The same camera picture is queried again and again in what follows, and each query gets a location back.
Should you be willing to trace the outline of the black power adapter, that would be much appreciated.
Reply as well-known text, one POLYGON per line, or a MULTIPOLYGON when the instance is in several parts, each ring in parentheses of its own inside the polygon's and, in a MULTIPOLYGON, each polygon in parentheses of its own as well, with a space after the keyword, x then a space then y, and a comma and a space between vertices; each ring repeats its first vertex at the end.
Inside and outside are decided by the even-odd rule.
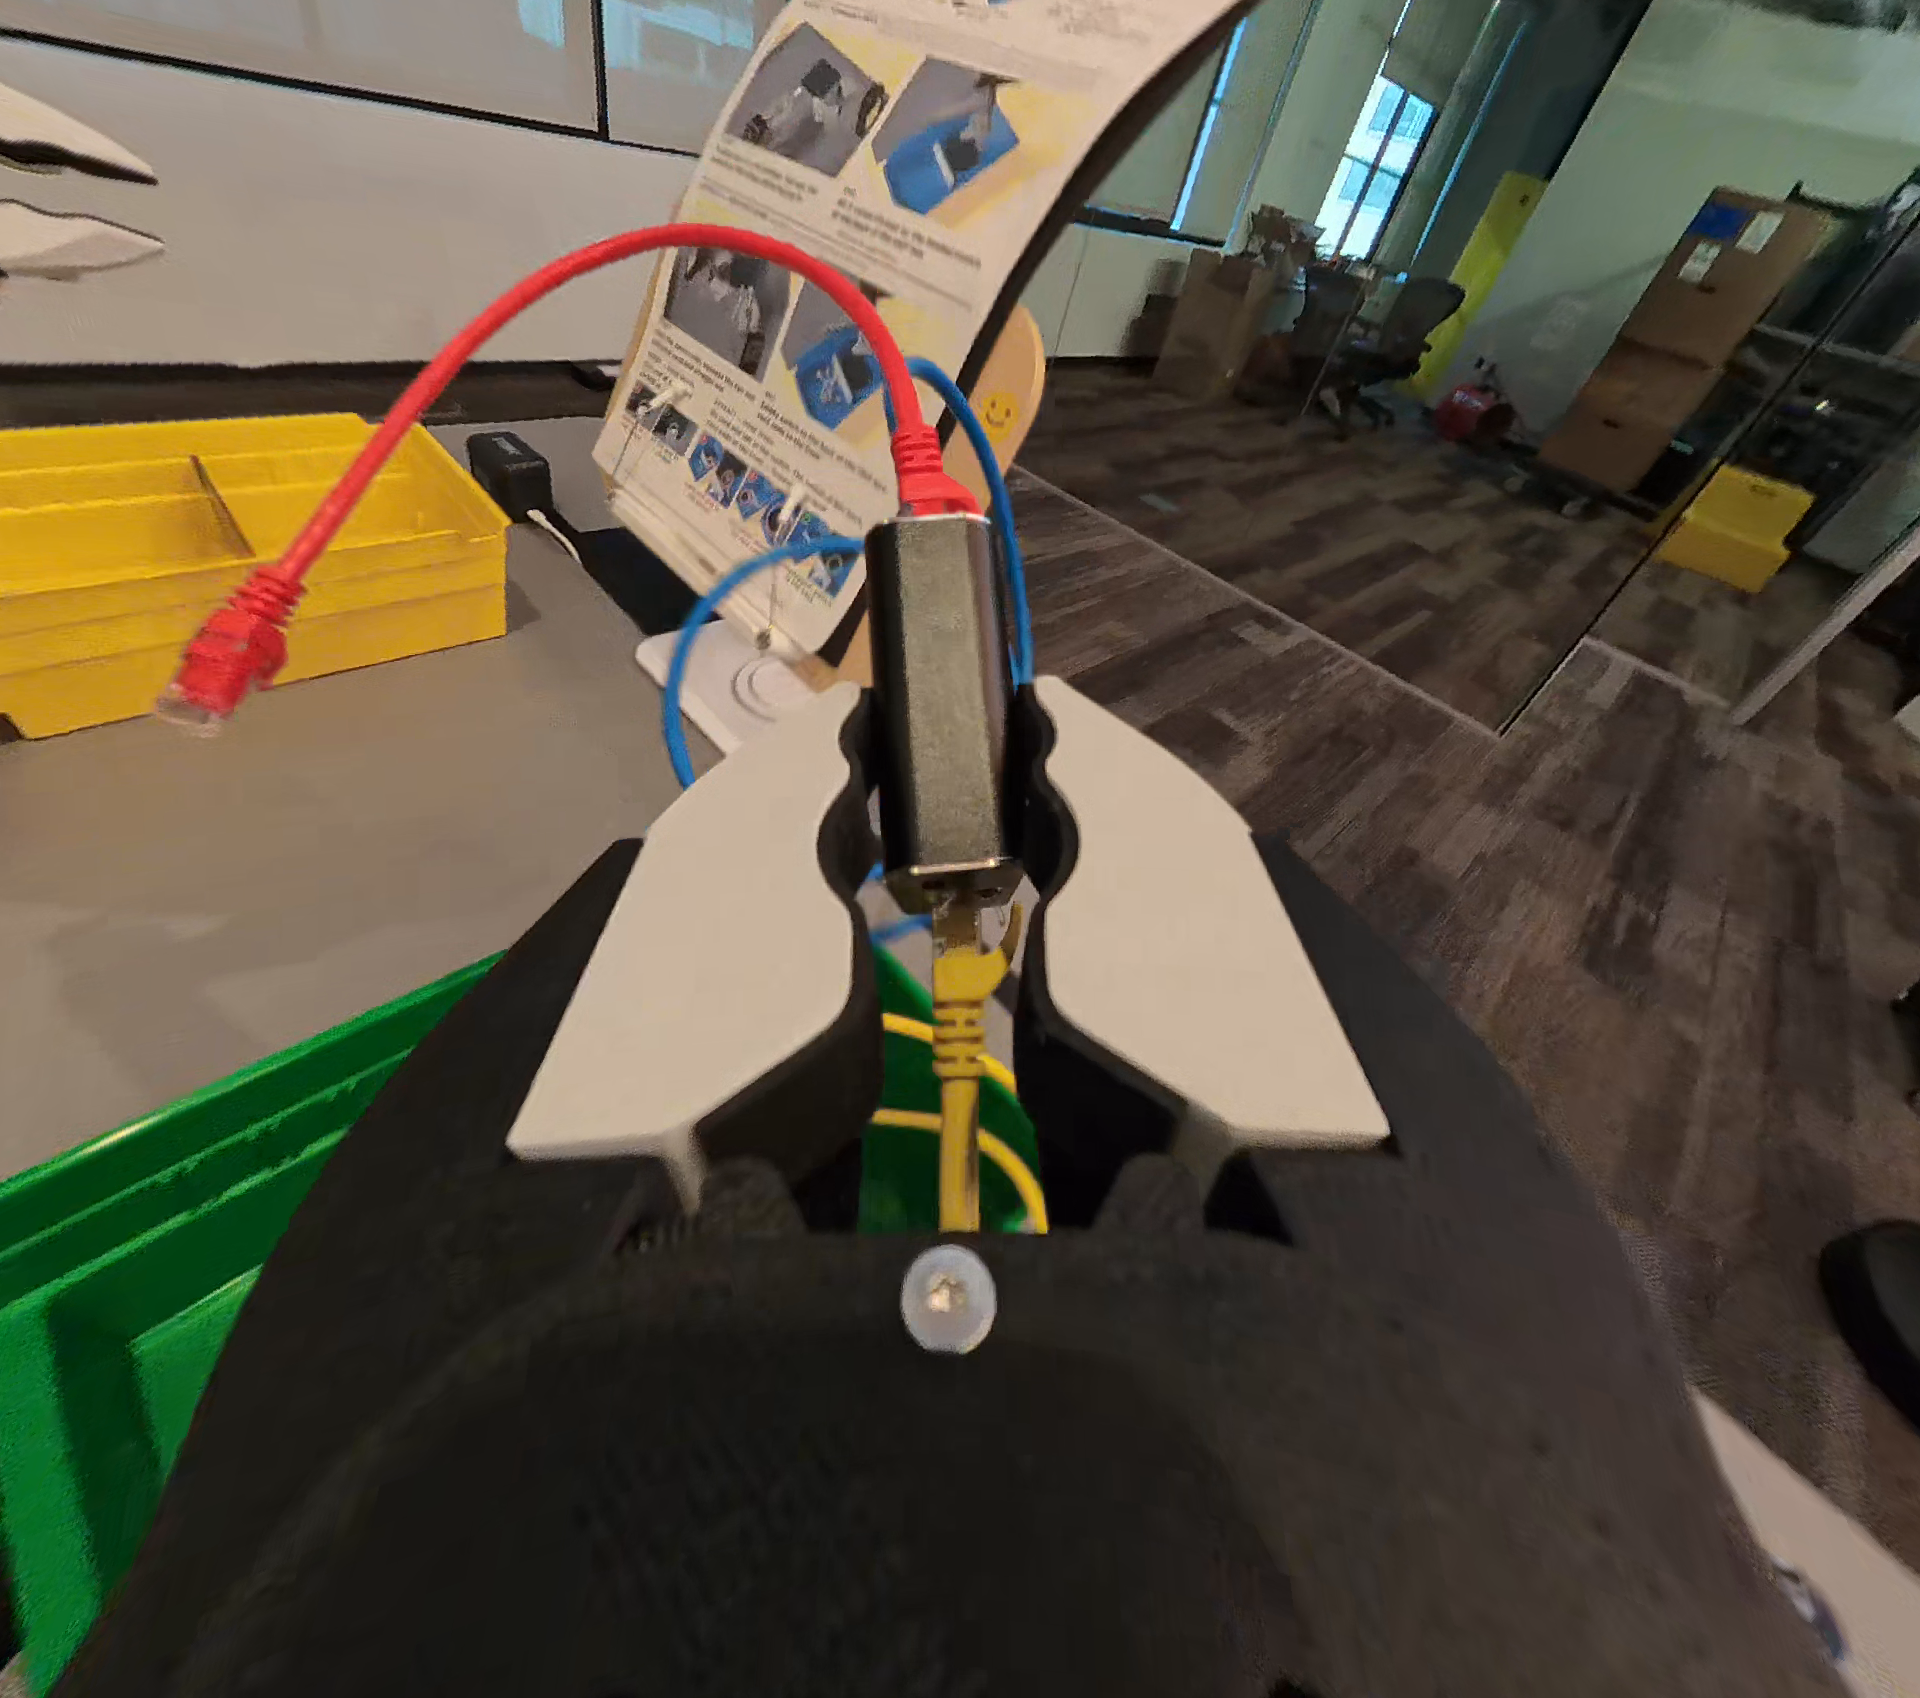
POLYGON ((557 527, 555 486, 546 455, 509 429, 480 429, 464 439, 467 471, 514 525, 557 527))

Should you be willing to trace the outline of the stack of cardboard boxes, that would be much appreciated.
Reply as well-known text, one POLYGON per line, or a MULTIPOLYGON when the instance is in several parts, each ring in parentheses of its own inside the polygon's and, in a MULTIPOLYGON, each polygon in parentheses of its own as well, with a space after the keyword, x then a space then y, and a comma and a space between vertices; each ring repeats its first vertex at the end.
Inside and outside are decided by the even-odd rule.
POLYGON ((1717 186, 1541 439, 1532 469, 1605 496, 1642 486, 1834 225, 1808 197, 1717 186))

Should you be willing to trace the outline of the black network switch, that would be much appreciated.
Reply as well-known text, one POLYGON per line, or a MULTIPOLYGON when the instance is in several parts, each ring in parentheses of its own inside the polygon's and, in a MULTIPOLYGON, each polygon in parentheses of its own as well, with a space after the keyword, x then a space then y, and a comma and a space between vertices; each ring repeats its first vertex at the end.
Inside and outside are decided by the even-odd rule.
POLYGON ((994 530, 902 514, 868 534, 865 566, 883 884, 910 916, 999 905, 1022 875, 1022 797, 994 530))

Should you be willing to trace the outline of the black office chair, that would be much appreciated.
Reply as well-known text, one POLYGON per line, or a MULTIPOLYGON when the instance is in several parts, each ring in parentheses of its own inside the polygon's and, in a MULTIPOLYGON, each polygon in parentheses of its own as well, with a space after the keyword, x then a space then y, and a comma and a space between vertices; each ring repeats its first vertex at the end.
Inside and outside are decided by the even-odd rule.
POLYGON ((1373 390, 1415 375, 1433 333, 1461 309, 1466 297, 1466 287, 1450 276, 1411 273, 1401 280, 1377 324, 1335 342, 1313 391, 1334 437, 1352 437, 1356 412, 1376 429, 1389 423, 1389 412, 1373 398, 1373 390))

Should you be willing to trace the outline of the black rounded object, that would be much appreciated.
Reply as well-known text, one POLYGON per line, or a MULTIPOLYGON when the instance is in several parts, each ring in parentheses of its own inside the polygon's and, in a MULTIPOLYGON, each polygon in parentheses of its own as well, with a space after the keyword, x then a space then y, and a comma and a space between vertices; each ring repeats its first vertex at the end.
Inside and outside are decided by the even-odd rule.
POLYGON ((1879 1219, 1825 1242, 1818 1285, 1871 1386, 1918 1425, 1918 1222, 1879 1219))

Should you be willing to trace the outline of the yellow floor bin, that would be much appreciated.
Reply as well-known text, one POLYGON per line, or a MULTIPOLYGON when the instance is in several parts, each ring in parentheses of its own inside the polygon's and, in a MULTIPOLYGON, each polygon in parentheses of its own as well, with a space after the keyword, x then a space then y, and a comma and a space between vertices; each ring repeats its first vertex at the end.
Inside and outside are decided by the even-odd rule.
POLYGON ((1812 504, 1814 494, 1803 486, 1723 462, 1649 556, 1676 572, 1757 595, 1786 566, 1787 539, 1812 504))

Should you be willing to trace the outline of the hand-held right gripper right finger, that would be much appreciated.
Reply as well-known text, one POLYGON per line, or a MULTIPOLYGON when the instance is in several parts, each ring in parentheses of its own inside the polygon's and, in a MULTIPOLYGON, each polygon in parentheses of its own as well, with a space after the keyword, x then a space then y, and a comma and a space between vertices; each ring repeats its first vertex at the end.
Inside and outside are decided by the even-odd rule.
POLYGON ((1061 810, 1026 973, 1052 1036, 1166 1114, 1151 1147, 1370 1151, 1387 1118, 1239 812, 1057 676, 1035 787, 1061 810))

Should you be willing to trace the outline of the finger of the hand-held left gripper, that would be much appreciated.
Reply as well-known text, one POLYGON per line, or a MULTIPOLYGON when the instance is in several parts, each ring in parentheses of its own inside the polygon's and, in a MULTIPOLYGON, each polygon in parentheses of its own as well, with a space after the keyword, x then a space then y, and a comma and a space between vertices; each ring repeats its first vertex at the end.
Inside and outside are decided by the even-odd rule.
POLYGON ((153 187, 147 159, 67 111, 2 84, 2 163, 20 172, 73 172, 153 187))
POLYGON ((159 237, 84 213, 2 201, 2 278, 73 281, 124 269, 166 252, 159 237))

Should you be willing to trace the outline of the white stand base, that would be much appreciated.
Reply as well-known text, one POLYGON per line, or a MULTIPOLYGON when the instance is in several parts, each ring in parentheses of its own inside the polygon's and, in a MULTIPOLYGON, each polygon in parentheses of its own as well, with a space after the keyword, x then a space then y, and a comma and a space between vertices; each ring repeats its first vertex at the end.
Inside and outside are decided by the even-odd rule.
POLYGON ((685 771, 696 771, 691 736, 729 756, 779 718, 839 682, 838 667, 811 653, 784 656, 759 645, 729 620, 707 620, 691 638, 681 678, 679 745, 685 771))

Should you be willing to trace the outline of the yellow wall panel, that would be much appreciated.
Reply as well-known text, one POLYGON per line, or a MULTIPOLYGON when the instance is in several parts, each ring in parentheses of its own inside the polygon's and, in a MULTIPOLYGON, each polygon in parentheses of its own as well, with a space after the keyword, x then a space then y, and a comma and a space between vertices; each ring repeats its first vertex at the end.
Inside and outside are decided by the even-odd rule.
POLYGON ((1543 176, 1523 172, 1500 176, 1448 276, 1448 281, 1459 287, 1459 300, 1430 332, 1419 365, 1406 381, 1418 401, 1430 404, 1452 386, 1455 353, 1545 192, 1543 176))

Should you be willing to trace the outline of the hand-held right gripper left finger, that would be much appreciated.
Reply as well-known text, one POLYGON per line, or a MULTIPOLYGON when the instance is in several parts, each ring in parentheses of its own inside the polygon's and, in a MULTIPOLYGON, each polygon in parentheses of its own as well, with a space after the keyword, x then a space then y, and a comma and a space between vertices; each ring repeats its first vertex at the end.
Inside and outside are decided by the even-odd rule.
POLYGON ((508 1127, 525 1162, 816 1166, 880 1087, 863 692, 838 682, 712 765, 636 859, 508 1127))

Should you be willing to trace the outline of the green plastic bin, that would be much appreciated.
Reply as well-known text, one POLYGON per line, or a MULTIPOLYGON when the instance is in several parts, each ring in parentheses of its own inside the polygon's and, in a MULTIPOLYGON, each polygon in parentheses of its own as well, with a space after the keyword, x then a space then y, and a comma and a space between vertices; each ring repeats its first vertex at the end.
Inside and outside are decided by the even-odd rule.
POLYGON ((477 1350, 506 1369, 565 1317, 674 1315, 740 1271, 685 1250, 932 1242, 932 1002, 886 949, 863 1132, 784 1183, 763 1157, 684 1191, 657 1157, 514 1157, 506 1127, 557 1041, 568 959, 520 942, 3 1183, 3 1591, 26 1693, 50 1692, 153 1522, 126 1638, 94 1652, 163 1687, 204 1616, 277 1596, 287 1543, 366 1507, 477 1350))

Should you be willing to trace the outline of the yellow plastic bin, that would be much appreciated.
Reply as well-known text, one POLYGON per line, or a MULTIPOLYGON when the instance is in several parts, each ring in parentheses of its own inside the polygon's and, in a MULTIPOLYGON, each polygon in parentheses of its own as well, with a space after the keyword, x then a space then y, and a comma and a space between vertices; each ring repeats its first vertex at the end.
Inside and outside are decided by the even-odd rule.
MULTIPOLYGON (((358 414, 6 428, 2 714, 26 739, 146 716, 204 620, 358 455, 358 414)), ((306 578, 277 682, 504 635, 508 517, 414 429, 306 578)))

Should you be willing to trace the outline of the brown cardboard box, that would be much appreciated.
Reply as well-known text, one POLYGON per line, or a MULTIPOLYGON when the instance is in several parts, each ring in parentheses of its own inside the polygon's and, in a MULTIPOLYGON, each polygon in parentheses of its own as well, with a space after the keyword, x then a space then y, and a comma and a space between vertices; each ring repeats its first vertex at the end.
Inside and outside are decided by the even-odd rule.
POLYGON ((1283 269, 1261 256, 1193 249, 1150 372, 1153 390, 1226 398, 1282 283, 1283 269))

